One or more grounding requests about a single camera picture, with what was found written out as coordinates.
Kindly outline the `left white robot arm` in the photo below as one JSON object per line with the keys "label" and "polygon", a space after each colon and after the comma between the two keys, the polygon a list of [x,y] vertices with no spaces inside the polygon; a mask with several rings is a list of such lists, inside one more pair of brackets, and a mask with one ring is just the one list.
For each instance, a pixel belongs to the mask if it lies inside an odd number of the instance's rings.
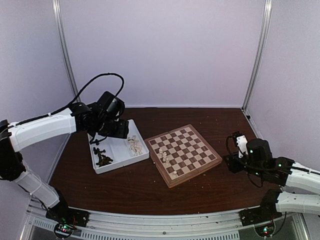
{"label": "left white robot arm", "polygon": [[21,150],[60,135],[87,132],[125,139],[129,122],[121,119],[125,103],[106,91],[98,101],[86,105],[71,103],[65,109],[31,120],[0,123],[0,178],[15,182],[29,194],[38,198],[61,222],[72,218],[72,211],[63,196],[23,162]]}

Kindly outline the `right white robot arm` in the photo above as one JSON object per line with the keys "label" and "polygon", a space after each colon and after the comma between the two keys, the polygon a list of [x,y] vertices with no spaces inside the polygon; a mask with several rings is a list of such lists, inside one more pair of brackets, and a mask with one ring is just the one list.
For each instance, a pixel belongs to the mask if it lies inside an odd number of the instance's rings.
{"label": "right white robot arm", "polygon": [[260,179],[258,187],[265,182],[280,187],[297,188],[306,194],[283,190],[269,190],[256,210],[259,220],[266,221],[276,214],[286,212],[319,215],[320,172],[308,168],[287,157],[274,158],[269,142],[261,138],[247,140],[244,135],[227,136],[227,167],[232,173],[246,172],[247,176]]}

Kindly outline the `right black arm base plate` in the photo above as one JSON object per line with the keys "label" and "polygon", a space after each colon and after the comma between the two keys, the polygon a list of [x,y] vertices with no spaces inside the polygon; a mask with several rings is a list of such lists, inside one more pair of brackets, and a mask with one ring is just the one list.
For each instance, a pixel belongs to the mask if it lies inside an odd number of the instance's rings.
{"label": "right black arm base plate", "polygon": [[239,217],[243,227],[272,221],[280,218],[282,215],[283,214],[281,212],[276,210],[274,205],[260,205],[254,208],[245,208],[239,212]]}

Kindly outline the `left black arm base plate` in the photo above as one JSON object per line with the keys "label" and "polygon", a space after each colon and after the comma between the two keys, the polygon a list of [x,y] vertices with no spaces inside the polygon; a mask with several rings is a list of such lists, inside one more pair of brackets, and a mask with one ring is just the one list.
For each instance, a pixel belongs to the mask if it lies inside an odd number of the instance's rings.
{"label": "left black arm base plate", "polygon": [[86,227],[90,213],[86,210],[70,208],[67,204],[59,202],[57,205],[49,207],[45,216],[71,227]]}

